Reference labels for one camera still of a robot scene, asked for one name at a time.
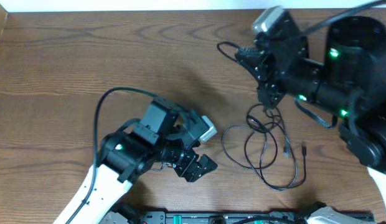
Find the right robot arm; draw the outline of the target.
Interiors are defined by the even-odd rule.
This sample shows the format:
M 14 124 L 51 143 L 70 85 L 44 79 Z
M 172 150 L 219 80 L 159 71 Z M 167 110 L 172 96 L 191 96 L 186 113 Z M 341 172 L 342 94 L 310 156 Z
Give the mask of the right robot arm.
M 309 58 L 308 35 L 290 18 L 257 30 L 254 47 L 235 58 L 258 83 L 265 108 L 286 95 L 332 115 L 348 150 L 366 166 L 386 208 L 386 27 L 365 16 L 332 22 L 323 62 Z

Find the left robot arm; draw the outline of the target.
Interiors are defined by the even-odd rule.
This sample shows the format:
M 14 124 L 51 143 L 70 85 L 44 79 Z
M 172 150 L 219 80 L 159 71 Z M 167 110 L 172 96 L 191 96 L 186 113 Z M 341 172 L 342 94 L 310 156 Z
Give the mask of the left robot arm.
M 217 132 L 206 116 L 172 101 L 154 97 L 143 119 L 130 119 L 101 142 L 98 164 L 91 166 L 56 223 L 99 223 L 154 163 L 172 165 L 176 174 L 195 182 L 216 170 L 194 148 Z

